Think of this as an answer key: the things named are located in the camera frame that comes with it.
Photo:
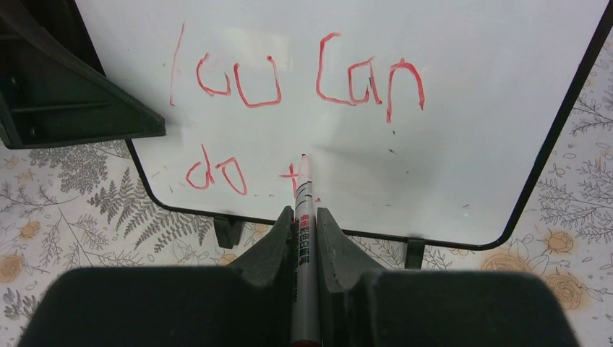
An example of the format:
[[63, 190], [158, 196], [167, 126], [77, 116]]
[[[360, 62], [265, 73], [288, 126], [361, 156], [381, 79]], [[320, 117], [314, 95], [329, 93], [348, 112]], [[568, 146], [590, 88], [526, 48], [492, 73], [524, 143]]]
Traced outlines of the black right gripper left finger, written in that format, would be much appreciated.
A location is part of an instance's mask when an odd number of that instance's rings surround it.
[[21, 346], [287, 346], [293, 210], [226, 266], [84, 267], [48, 288]]

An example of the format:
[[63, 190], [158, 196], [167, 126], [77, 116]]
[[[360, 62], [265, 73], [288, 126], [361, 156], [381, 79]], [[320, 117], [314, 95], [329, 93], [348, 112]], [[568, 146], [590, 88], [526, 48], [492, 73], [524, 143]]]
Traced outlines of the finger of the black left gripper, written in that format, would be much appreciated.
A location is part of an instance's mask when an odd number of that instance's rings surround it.
[[106, 77], [74, 1], [1, 3], [1, 142], [7, 148], [165, 134], [159, 113]]

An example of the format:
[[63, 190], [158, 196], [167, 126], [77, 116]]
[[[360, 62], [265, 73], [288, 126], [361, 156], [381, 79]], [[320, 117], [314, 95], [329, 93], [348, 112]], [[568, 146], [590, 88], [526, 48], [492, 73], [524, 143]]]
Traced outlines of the small black-framed whiteboard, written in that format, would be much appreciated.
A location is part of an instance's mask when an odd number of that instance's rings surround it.
[[517, 225], [610, 1], [78, 1], [168, 209], [274, 220], [302, 155], [345, 231], [488, 249]]

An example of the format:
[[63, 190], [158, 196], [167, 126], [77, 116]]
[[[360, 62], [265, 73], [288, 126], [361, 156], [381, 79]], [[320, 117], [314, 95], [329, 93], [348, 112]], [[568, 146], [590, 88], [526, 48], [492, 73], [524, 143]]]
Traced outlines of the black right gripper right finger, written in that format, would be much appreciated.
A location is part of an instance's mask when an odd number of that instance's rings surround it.
[[325, 346], [577, 346], [552, 291], [535, 275], [388, 270], [317, 211]]

